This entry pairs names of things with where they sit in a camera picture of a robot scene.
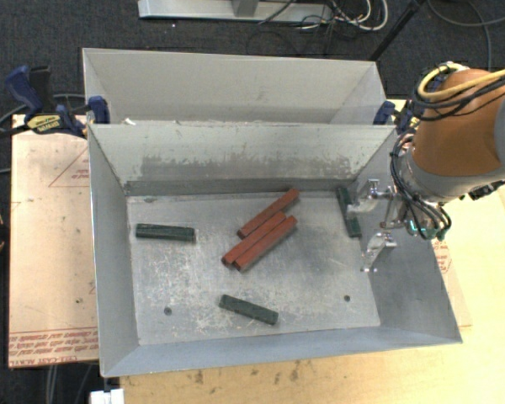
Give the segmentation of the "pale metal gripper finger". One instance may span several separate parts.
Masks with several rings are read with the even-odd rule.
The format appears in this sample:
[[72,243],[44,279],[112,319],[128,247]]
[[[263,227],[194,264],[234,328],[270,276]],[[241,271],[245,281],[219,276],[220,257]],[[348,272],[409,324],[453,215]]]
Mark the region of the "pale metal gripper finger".
[[377,178],[369,178],[350,196],[350,202],[346,207],[350,216],[370,213],[381,200],[390,199],[390,188],[381,189],[379,182]]
[[362,270],[364,272],[373,271],[375,262],[378,260],[380,255],[397,247],[398,243],[390,232],[376,232],[365,244],[362,251]]

